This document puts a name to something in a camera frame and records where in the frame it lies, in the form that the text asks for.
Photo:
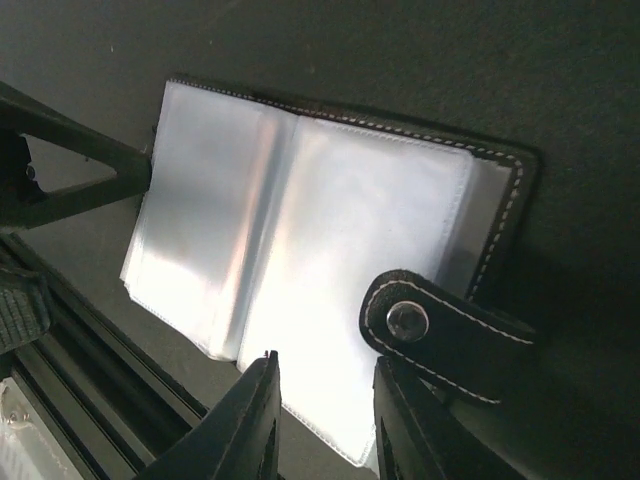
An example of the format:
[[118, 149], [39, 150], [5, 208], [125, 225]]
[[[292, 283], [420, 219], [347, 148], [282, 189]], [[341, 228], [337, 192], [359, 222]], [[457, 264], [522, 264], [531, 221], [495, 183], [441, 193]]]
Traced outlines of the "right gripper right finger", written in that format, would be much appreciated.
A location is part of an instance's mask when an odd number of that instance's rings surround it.
[[398, 360], [382, 356], [374, 373], [374, 414], [382, 479], [521, 479], [481, 443]]

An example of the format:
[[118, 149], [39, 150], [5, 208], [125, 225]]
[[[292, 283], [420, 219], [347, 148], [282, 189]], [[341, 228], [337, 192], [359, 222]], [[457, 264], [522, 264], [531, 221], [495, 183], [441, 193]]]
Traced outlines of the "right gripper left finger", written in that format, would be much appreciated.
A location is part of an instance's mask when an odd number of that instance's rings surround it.
[[142, 471], [144, 479], [279, 479], [278, 353], [256, 359], [202, 421]]

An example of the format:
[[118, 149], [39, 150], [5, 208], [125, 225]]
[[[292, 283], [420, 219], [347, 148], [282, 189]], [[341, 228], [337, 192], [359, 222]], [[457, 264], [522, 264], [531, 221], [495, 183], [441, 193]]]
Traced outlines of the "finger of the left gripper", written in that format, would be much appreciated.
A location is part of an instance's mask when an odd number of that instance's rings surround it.
[[1, 253], [1, 354], [44, 336], [53, 324], [46, 277]]
[[1, 84], [1, 228], [28, 230], [146, 192], [151, 157]]

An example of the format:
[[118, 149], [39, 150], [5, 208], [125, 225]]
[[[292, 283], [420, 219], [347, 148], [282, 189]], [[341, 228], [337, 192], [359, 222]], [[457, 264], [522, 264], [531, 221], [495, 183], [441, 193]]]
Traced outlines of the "black leather card holder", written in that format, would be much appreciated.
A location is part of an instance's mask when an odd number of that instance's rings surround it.
[[284, 408], [375, 468], [374, 366], [496, 406], [535, 341], [489, 311], [530, 149], [248, 87], [166, 82], [121, 277], [208, 357], [280, 357]]

